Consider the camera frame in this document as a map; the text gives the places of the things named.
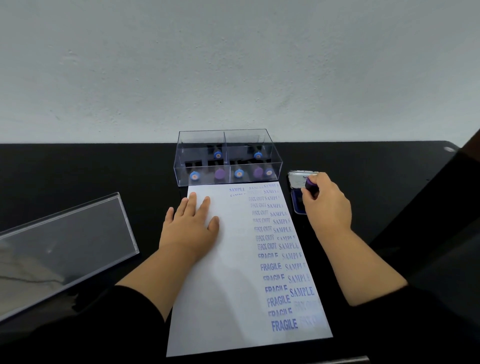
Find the black table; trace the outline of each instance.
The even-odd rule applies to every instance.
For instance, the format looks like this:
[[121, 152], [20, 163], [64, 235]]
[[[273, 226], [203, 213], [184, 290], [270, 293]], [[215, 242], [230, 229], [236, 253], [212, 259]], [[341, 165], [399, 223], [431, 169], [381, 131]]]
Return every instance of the black table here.
[[[451, 150], [457, 150], [452, 143], [443, 141], [277, 143], [276, 146], [284, 161], [280, 183], [287, 201], [289, 170], [326, 171], [351, 201], [352, 228], [366, 242], [375, 238], [447, 163], [454, 154]], [[186, 195], [186, 188], [177, 187], [173, 173], [175, 147], [175, 144], [0, 145], [0, 231], [119, 192], [141, 257], [70, 290], [67, 294], [80, 292], [76, 306], [80, 309], [157, 249], [167, 208], [177, 206], [181, 196]], [[309, 250], [306, 244], [311, 242], [302, 242], [304, 250]], [[332, 274], [329, 279], [332, 282], [327, 287], [332, 287], [338, 295]], [[0, 341], [2, 331], [28, 331], [45, 317], [51, 317], [32, 319], [39, 317], [35, 312], [53, 305], [65, 294], [2, 323]], [[322, 302], [328, 317], [329, 306], [335, 310], [336, 304], [325, 302], [324, 297]]]

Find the black shirt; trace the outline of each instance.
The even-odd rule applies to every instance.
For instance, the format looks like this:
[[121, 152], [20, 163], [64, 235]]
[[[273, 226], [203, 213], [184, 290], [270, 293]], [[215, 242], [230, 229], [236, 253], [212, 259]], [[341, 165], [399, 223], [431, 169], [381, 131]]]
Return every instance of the black shirt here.
[[[431, 294], [407, 286], [352, 307], [352, 339], [360, 342], [372, 363], [478, 360], [480, 348], [472, 326], [449, 312]], [[150, 360], [162, 362], [160, 343], [165, 322], [139, 292], [115, 286], [81, 313], [44, 325], [11, 348], [40, 352], [55, 348], [78, 356], [129, 356], [139, 346]]]

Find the clear acrylic box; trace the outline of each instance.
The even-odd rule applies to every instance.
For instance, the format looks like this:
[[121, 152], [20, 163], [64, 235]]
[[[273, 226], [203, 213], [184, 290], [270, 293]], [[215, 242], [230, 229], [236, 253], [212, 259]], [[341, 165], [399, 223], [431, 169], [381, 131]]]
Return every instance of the clear acrylic box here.
[[119, 193], [0, 232], [0, 321], [137, 253]]
[[174, 171], [179, 187], [276, 181], [282, 169], [266, 129], [180, 132]]

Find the forearm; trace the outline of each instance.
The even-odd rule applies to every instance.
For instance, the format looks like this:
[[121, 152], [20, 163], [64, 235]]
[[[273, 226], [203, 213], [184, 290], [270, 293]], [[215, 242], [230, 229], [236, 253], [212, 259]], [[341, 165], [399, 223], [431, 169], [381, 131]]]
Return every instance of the forearm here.
[[117, 284], [143, 294], [166, 320], [194, 262], [194, 257], [179, 245], [161, 246]]
[[407, 285], [407, 281], [351, 230], [317, 234], [338, 284], [351, 306]]

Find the left hand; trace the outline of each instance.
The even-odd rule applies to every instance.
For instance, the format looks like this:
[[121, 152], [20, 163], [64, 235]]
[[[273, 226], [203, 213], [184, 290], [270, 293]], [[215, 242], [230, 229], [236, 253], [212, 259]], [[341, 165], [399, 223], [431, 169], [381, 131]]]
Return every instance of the left hand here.
[[205, 227], [210, 197], [197, 207], [197, 194], [192, 192], [190, 198], [183, 198], [175, 215], [170, 207], [163, 223], [159, 248], [176, 245], [191, 255], [193, 262], [203, 258], [212, 249], [220, 228], [218, 216], [214, 216], [208, 227]]

